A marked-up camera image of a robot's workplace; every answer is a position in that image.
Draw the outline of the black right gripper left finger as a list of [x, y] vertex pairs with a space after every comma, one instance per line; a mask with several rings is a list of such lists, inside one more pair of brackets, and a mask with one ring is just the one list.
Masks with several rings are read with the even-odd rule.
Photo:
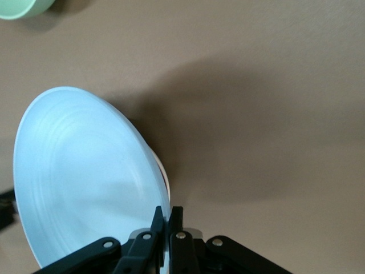
[[164, 264], [165, 219], [157, 206], [149, 229], [121, 244], [101, 238], [33, 274], [159, 274]]

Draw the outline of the light blue plate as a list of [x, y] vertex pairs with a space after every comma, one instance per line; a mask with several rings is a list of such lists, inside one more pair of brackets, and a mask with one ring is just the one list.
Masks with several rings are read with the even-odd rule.
[[75, 87], [52, 88], [28, 106], [15, 138], [13, 177], [40, 267], [103, 237], [125, 243], [161, 207], [149, 145], [114, 106]]

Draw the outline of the green bowl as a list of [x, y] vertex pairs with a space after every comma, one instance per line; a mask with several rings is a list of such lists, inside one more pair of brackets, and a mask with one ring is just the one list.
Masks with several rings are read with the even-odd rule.
[[0, 0], [0, 19], [34, 17], [46, 11], [56, 0]]

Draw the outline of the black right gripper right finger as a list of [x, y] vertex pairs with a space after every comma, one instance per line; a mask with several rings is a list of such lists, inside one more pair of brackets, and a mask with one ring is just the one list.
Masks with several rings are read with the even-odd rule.
[[183, 207], [169, 218], [170, 274], [293, 274], [229, 237], [207, 241], [183, 227]]

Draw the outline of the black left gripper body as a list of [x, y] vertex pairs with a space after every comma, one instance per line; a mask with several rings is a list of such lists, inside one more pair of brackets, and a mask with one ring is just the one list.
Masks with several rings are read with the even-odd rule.
[[14, 189], [0, 193], [0, 230], [4, 230], [15, 222]]

